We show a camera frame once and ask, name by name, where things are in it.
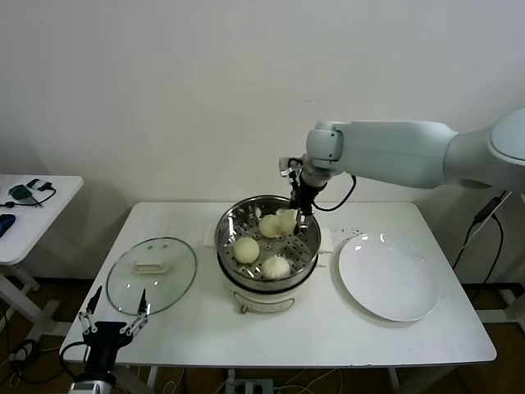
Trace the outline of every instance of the glass pot lid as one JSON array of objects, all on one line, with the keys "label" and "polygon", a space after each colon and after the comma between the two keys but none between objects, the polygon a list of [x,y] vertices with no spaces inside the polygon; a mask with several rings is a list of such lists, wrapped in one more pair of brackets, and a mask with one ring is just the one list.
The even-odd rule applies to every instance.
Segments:
[{"label": "glass pot lid", "polygon": [[107,298],[124,314],[137,314],[146,290],[148,312],[175,304],[188,291],[197,272],[191,247],[176,238],[153,238],[135,245],[113,265],[107,277]]}]

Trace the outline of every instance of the small device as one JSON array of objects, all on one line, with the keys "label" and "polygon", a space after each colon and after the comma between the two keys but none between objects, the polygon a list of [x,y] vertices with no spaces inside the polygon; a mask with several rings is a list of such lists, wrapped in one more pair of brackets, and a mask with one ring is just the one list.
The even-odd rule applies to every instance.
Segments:
[{"label": "small device", "polygon": [[0,215],[0,237],[13,225],[16,220],[15,215],[4,214]]},{"label": "small device", "polygon": [[42,181],[41,179],[37,179],[37,178],[34,178],[26,186],[29,187],[30,189],[38,190],[38,191],[44,191],[44,190],[51,190],[52,189],[51,182]]},{"label": "small device", "polygon": [[40,206],[39,202],[36,199],[34,199],[33,193],[31,193],[31,190],[29,190],[24,185],[13,186],[9,190],[9,195],[17,201],[24,201],[25,199],[29,199],[31,201],[30,203],[31,205]]}]

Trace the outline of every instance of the stainless steel steamer basket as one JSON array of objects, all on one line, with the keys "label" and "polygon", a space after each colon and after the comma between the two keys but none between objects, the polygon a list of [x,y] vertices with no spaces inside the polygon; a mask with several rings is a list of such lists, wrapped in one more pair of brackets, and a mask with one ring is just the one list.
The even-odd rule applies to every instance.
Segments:
[{"label": "stainless steel steamer basket", "polygon": [[[234,284],[256,293],[277,294],[298,286],[313,272],[321,244],[321,230],[315,218],[297,236],[282,234],[269,239],[258,229],[263,216],[288,209],[289,204],[290,200],[284,197],[259,195],[240,201],[222,215],[215,231],[217,257],[222,271]],[[260,255],[251,264],[237,263],[233,257],[233,245],[242,236],[251,236],[259,244]],[[283,279],[266,279],[261,274],[261,264],[275,254],[289,260],[291,274]]]}]

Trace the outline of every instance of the steamed bun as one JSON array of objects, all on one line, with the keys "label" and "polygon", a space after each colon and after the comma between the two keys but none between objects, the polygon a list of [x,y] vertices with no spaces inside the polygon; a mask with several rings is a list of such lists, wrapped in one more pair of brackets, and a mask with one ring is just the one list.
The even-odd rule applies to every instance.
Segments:
[{"label": "steamed bun", "polygon": [[290,275],[290,264],[281,256],[272,256],[261,265],[261,273],[266,279],[282,279]]},{"label": "steamed bun", "polygon": [[259,244],[254,238],[243,236],[233,245],[233,257],[238,263],[253,263],[259,257]]},{"label": "steamed bun", "polygon": [[277,215],[266,215],[259,221],[259,231],[266,238],[277,238],[281,234],[281,225]]},{"label": "steamed bun", "polygon": [[293,234],[295,229],[295,218],[297,217],[297,209],[287,209],[279,216],[279,224],[281,230],[286,234]]}]

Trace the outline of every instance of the white table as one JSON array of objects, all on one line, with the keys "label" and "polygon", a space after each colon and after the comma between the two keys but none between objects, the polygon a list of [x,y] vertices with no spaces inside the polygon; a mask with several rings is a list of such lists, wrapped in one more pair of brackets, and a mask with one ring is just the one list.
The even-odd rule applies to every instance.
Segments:
[{"label": "white table", "polygon": [[[119,256],[133,245],[158,236],[188,242],[198,258],[192,287],[171,308],[154,314],[148,325],[120,350],[119,364],[202,367],[353,368],[458,365],[491,361],[496,351],[463,288],[418,209],[409,203],[345,204],[336,213],[319,213],[334,245],[352,231],[384,231],[415,245],[439,279],[435,309],[415,323],[378,318],[357,305],[336,279],[337,253],[322,254],[296,304],[282,314],[242,315],[225,287],[216,251],[204,245],[209,224],[232,203],[140,203],[135,205],[101,267],[91,297],[106,286]],[[87,300],[82,306],[85,309]],[[97,320],[129,321],[108,302],[98,302]],[[75,321],[64,345],[81,340]],[[262,337],[272,341],[262,342]],[[80,362],[83,349],[66,354]],[[425,384],[449,369],[427,376]],[[403,392],[422,387],[417,380]]]},{"label": "white table", "polygon": [[[57,193],[43,203],[43,207],[0,207],[0,214],[10,213],[16,216],[11,228],[0,237],[0,266],[8,266],[13,275],[18,277],[24,287],[20,291],[0,273],[0,297],[10,304],[7,319],[15,310],[31,321],[34,326],[28,339],[38,341],[43,334],[65,336],[69,323],[55,322],[52,316],[60,304],[59,300],[50,300],[44,309],[35,305],[26,294],[29,290],[37,291],[39,284],[21,267],[20,261],[33,249],[40,237],[55,221],[62,210],[69,204],[76,192],[84,184],[80,176],[47,176],[47,175],[3,175],[0,174],[0,204],[12,201],[8,191],[16,185],[26,185],[34,178],[52,183]],[[37,201],[49,196],[50,191],[32,191]],[[0,331],[5,320],[0,321]]]}]

